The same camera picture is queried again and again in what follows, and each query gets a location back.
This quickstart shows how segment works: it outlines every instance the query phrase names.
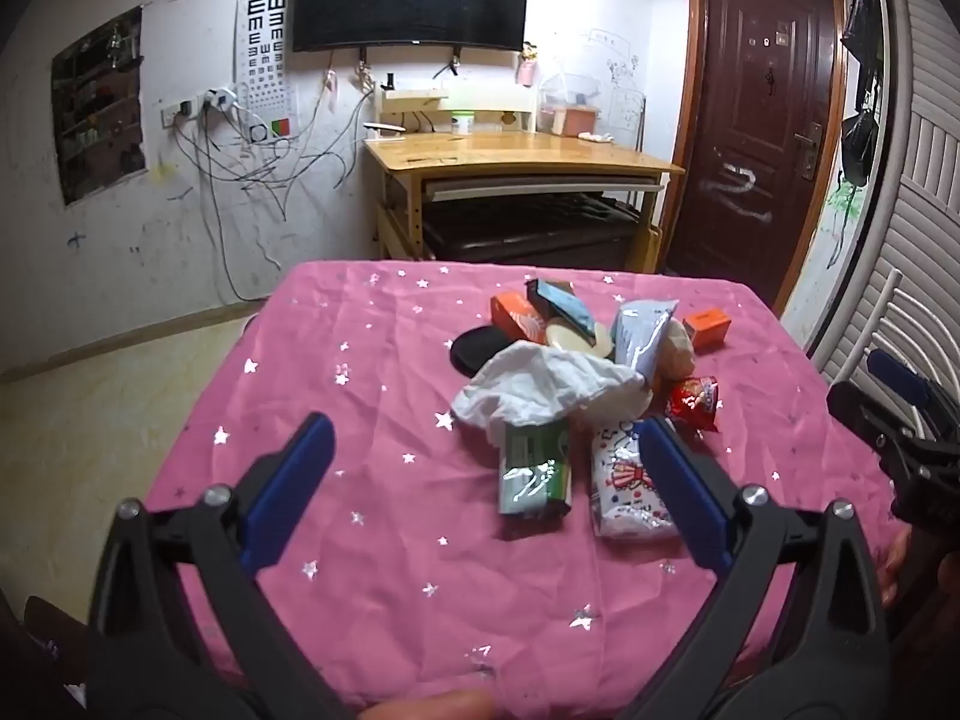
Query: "orange box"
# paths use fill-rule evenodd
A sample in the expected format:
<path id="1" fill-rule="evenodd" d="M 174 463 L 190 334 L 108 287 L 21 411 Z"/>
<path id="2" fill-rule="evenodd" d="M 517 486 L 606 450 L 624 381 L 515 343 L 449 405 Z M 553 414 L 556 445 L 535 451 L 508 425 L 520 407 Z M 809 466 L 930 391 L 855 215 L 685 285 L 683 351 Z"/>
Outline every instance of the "orange box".
<path id="1" fill-rule="evenodd" d="M 491 322 L 514 341 L 546 343 L 546 322 L 520 293 L 500 293 L 490 299 Z"/>
<path id="2" fill-rule="evenodd" d="M 683 320 L 683 328 L 690 336 L 695 351 L 718 346 L 727 337 L 731 319 L 718 308 L 710 308 L 697 314 L 690 314 Z"/>

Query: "human hand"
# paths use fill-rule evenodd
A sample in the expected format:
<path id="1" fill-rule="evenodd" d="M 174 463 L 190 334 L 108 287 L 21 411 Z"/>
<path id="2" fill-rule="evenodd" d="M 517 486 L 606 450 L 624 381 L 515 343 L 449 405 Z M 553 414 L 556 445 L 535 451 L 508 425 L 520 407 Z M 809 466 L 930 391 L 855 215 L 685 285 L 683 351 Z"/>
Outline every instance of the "human hand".
<path id="1" fill-rule="evenodd" d="M 453 690 L 425 699 L 387 701 L 360 713 L 360 720 L 493 720 L 496 703 L 483 690 Z"/>

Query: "bag hanging on wall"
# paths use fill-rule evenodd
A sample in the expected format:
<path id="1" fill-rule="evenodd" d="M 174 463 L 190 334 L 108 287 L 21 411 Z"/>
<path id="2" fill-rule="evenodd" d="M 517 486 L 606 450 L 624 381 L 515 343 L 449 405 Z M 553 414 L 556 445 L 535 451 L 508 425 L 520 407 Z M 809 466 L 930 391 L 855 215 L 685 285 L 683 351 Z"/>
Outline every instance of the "bag hanging on wall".
<path id="1" fill-rule="evenodd" d="M 860 63 L 857 81 L 856 109 L 862 110 L 867 93 L 880 73 L 880 40 L 883 34 L 883 17 L 880 0 L 851 0 L 850 12 L 840 40 L 851 56 Z"/>
<path id="2" fill-rule="evenodd" d="M 856 116 L 844 119 L 840 133 L 843 175 L 853 186 L 865 187 L 874 165 L 877 135 L 880 133 L 874 113 L 862 110 Z"/>

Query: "red snack bag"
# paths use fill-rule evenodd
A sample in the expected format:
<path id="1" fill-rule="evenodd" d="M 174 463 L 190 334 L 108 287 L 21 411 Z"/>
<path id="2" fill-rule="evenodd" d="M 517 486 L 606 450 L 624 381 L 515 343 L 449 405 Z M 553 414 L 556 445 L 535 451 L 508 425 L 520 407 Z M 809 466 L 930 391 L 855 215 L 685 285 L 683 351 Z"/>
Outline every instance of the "red snack bag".
<path id="1" fill-rule="evenodd" d="M 720 386 L 713 376 L 683 379 L 667 396 L 666 415 L 696 430 L 716 432 L 713 420 L 719 396 Z"/>

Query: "wooden desk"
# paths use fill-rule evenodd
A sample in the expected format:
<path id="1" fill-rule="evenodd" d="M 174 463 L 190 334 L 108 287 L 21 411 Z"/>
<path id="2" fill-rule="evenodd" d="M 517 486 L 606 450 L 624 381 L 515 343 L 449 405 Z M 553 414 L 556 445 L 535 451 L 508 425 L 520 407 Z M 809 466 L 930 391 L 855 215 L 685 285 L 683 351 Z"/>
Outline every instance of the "wooden desk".
<path id="1" fill-rule="evenodd" d="M 563 191 L 563 182 L 578 187 L 609 187 L 642 191 L 641 229 L 637 234 L 630 267 L 649 271 L 656 261 L 659 230 L 651 228 L 658 182 L 661 177 L 683 173 L 647 154 L 630 151 L 613 143 L 589 143 L 575 138 L 559 138 L 541 132 L 491 132 L 475 135 L 424 133 L 407 135 L 393 143 L 367 143 L 370 153 L 384 170 L 384 193 L 377 204 L 377 232 L 381 256 L 395 259 L 424 259 L 422 204 L 425 185 L 438 179 L 506 179 L 541 177 L 542 185 L 556 181 L 554 191 Z M 405 189 L 406 209 L 391 204 L 388 176 Z M 477 191 L 477 194 L 488 194 Z"/>

